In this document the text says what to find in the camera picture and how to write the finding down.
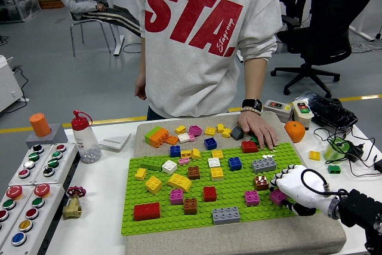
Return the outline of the person's left hand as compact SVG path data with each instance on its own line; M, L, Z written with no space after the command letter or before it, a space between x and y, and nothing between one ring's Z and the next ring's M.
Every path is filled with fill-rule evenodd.
M278 145L275 129L259 114L251 111L241 112L238 116L238 123L245 133L254 133L258 139L260 149L264 149L265 146L273 149Z

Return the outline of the person's right hand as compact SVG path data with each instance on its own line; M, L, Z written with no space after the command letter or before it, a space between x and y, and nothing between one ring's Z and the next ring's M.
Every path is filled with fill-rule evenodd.
M140 100L146 100L146 75L140 73L135 81L135 96Z

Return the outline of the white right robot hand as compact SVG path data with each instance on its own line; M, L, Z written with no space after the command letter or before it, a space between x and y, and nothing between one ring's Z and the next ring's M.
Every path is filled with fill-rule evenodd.
M340 218L337 209L340 198L331 192L327 181L315 170L289 165L275 174L270 184L295 201L284 201L283 205L299 216L312 216L320 210L331 219Z

